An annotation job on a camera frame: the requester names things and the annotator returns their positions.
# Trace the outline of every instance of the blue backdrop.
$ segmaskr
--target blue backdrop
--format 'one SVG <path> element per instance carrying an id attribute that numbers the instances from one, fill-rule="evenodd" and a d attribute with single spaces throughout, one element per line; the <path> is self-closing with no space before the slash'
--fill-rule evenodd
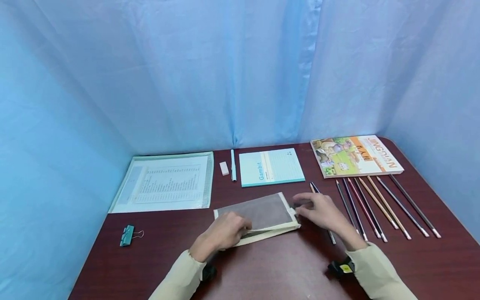
<path id="1" fill-rule="evenodd" d="M 65 299 L 132 155 L 393 139 L 480 239 L 475 0 L 0 1 L 0 298 Z"/>

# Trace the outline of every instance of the pencil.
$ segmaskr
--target pencil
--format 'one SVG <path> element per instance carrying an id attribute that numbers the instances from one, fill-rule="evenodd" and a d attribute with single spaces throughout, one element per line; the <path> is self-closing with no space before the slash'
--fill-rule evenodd
<path id="1" fill-rule="evenodd" d="M 350 213 L 350 209 L 348 208 L 347 202 L 345 201 L 345 197 L 343 196 L 342 189 L 340 188 L 340 183 L 338 183 L 338 180 L 335 180 L 335 181 L 336 181 L 336 188 L 338 189 L 338 193 L 340 194 L 340 197 L 342 197 L 343 205 L 347 210 L 347 215 L 348 215 L 348 218 L 350 219 L 350 224 L 352 224 L 352 226 L 355 228 L 357 233 L 360 234 L 357 226 L 355 225 L 355 221 L 353 221 L 352 214 Z"/>
<path id="2" fill-rule="evenodd" d="M 435 229 L 435 227 L 430 222 L 430 220 L 423 214 L 423 212 L 420 210 L 420 208 L 417 206 L 417 204 L 413 201 L 413 199 L 410 197 L 410 195 L 407 193 L 407 191 L 402 187 L 400 182 L 398 182 L 392 174 L 389 174 L 389 176 L 392 179 L 392 181 L 394 182 L 394 184 L 396 185 L 396 187 L 398 187 L 398 189 L 402 192 L 402 194 L 405 196 L 405 198 L 408 200 L 408 202 L 410 202 L 410 204 L 413 206 L 413 208 L 421 216 L 423 221 L 428 225 L 428 227 L 430 227 L 430 230 L 435 234 L 435 236 L 438 237 L 438 238 L 441 238 L 442 236 L 438 233 L 438 231 Z"/>
<path id="3" fill-rule="evenodd" d="M 390 207 L 390 205 L 388 205 L 388 202 L 387 200 L 385 200 L 384 196 L 382 195 L 382 193 L 380 192 L 380 190 L 377 188 L 377 186 L 375 185 L 375 183 L 373 182 L 373 180 L 370 178 L 370 176 L 367 176 L 368 180 L 370 181 L 370 183 L 372 184 L 373 188 L 375 189 L 375 191 L 377 192 L 377 194 L 380 196 L 380 199 L 382 199 L 383 203 L 385 204 L 385 207 L 388 209 L 388 211 L 390 212 L 390 214 L 392 215 L 392 218 L 395 220 L 395 222 L 398 224 L 398 226 L 400 227 L 400 229 L 402 230 L 403 234 L 405 234 L 405 236 L 407 237 L 407 240 L 411 240 L 412 237 L 408 234 L 408 231 L 405 229 L 405 227 L 403 227 L 403 224 L 402 222 L 400 222 L 400 220 L 398 219 L 398 217 L 395 215 L 394 211 L 392 210 L 392 208 Z"/>
<path id="4" fill-rule="evenodd" d="M 375 195 L 373 194 L 373 192 L 370 190 L 370 188 L 368 187 L 368 185 L 362 180 L 362 178 L 359 178 L 360 179 L 360 183 L 362 183 L 363 187 L 367 190 L 367 192 L 370 194 L 370 197 L 372 197 L 372 199 L 375 201 L 375 203 L 377 203 L 377 206 L 380 208 L 380 210 L 382 211 L 382 213 L 385 215 L 385 217 L 388 219 L 388 221 L 390 221 L 390 223 L 392 224 L 393 228 L 395 229 L 398 229 L 398 226 L 397 224 L 395 223 L 395 221 L 392 219 L 392 217 L 388 214 L 388 212 L 385 210 L 384 206 L 380 203 L 380 201 L 378 201 L 377 197 L 375 197 Z"/>
<path id="5" fill-rule="evenodd" d="M 418 227 L 418 229 L 423 233 L 423 235 L 427 238 L 429 237 L 430 235 L 428 234 L 427 231 L 425 231 L 425 229 L 423 229 L 423 227 L 417 222 L 417 220 L 415 220 L 415 218 L 408 212 L 408 210 L 403 206 L 403 204 L 400 202 L 400 200 L 397 199 L 397 197 L 395 197 L 395 195 L 393 195 L 393 193 L 390 191 L 390 189 L 387 188 L 387 186 L 384 184 L 384 182 L 377 176 L 377 180 L 378 182 L 380 182 L 381 185 L 383 185 L 383 187 L 387 190 L 387 192 L 390 194 L 390 196 L 392 196 L 392 198 L 395 200 L 395 202 L 398 204 L 398 206 L 400 206 L 402 208 L 402 210 L 405 212 L 405 214 L 407 214 L 407 216 L 410 218 L 410 220 L 412 220 L 412 222 Z"/>
<path id="6" fill-rule="evenodd" d="M 350 183 L 350 186 L 352 187 L 352 191 L 353 193 L 355 194 L 355 197 L 357 197 L 359 203 L 360 203 L 360 206 L 363 210 L 363 213 L 365 214 L 365 216 L 367 217 L 368 219 L 368 222 L 370 223 L 371 227 L 373 228 L 373 231 L 375 232 L 375 236 L 379 239 L 381 238 L 380 236 L 380 233 L 378 233 L 378 230 L 377 230 L 377 227 L 375 226 L 375 224 L 373 223 L 373 220 L 372 220 L 372 217 L 370 217 L 370 214 L 368 213 L 367 211 L 367 208 L 365 207 L 365 204 L 363 204 L 363 201 L 362 199 L 360 198 L 358 192 L 357 192 L 357 189 L 355 189 L 355 186 L 353 185 L 353 182 L 350 180 L 350 178 L 347 179 L 348 180 L 348 183 Z"/>
<path id="7" fill-rule="evenodd" d="M 312 190 L 312 193 L 320 193 L 317 189 L 317 187 L 315 186 L 315 183 L 313 182 L 310 182 L 310 189 Z M 332 241 L 332 244 L 336 245 L 336 240 L 335 240 L 335 237 L 333 236 L 332 232 L 327 230 L 328 231 L 328 235 L 330 236 L 330 240 Z"/>
<path id="8" fill-rule="evenodd" d="M 365 229 L 363 229 L 363 225 L 361 223 L 359 213 L 357 211 L 355 203 L 353 202 L 353 198 L 352 198 L 352 195 L 350 194 L 350 190 L 348 189 L 347 181 L 345 180 L 345 178 L 343 178 L 343 185 L 345 185 L 345 190 L 347 191 L 347 196 L 348 196 L 348 199 L 350 200 L 350 205 L 352 206 L 352 209 L 353 209 L 353 214 L 355 215 L 355 218 L 357 219 L 357 223 L 359 225 L 359 230 L 360 230 L 360 235 L 363 236 L 363 239 L 365 241 L 368 241 L 367 234 L 365 233 Z"/>
<path id="9" fill-rule="evenodd" d="M 377 220 L 377 217 L 375 216 L 375 214 L 373 213 L 373 210 L 372 208 L 370 207 L 370 204 L 368 203 L 367 201 L 367 197 L 365 197 L 365 194 L 363 193 L 363 191 L 361 190 L 361 187 L 360 187 L 360 184 L 357 180 L 357 178 L 354 178 L 355 180 L 355 185 L 357 186 L 357 189 L 360 191 L 360 195 L 362 196 L 362 199 L 363 201 L 365 202 L 365 204 L 367 205 L 367 209 L 368 211 L 370 212 L 370 215 L 372 216 L 372 219 L 373 221 L 375 222 L 375 225 L 377 226 L 377 229 L 378 229 L 378 232 L 380 233 L 380 236 L 382 237 L 382 240 L 387 243 L 387 238 L 384 234 L 384 231 L 382 230 L 382 227 L 380 226 L 380 223 L 378 223 L 378 220 Z"/>

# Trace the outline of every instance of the beige sleeve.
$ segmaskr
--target beige sleeve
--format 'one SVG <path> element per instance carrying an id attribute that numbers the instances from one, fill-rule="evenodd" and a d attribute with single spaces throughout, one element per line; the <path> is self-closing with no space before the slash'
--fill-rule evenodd
<path id="1" fill-rule="evenodd" d="M 355 264 L 355 277 L 373 300 L 416 300 L 385 254 L 372 243 L 347 255 Z"/>
<path id="2" fill-rule="evenodd" d="M 169 273 L 155 289 L 149 300 L 188 300 L 202 280 L 206 263 L 194 260 L 185 250 L 173 264 Z"/>

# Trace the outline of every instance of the teal notebook cover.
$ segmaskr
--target teal notebook cover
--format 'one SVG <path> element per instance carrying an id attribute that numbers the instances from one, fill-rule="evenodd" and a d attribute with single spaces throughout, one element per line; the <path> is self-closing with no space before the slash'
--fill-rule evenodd
<path id="1" fill-rule="evenodd" d="M 242 153 L 240 180 L 250 186 L 305 181 L 295 149 Z"/>

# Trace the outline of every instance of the light blue pen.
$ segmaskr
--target light blue pen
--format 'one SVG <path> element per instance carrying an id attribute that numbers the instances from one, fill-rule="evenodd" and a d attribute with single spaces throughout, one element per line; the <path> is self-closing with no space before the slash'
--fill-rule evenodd
<path id="1" fill-rule="evenodd" d="M 235 154 L 233 153 L 233 149 L 230 150 L 232 154 L 232 181 L 237 181 L 237 168 L 235 167 Z"/>

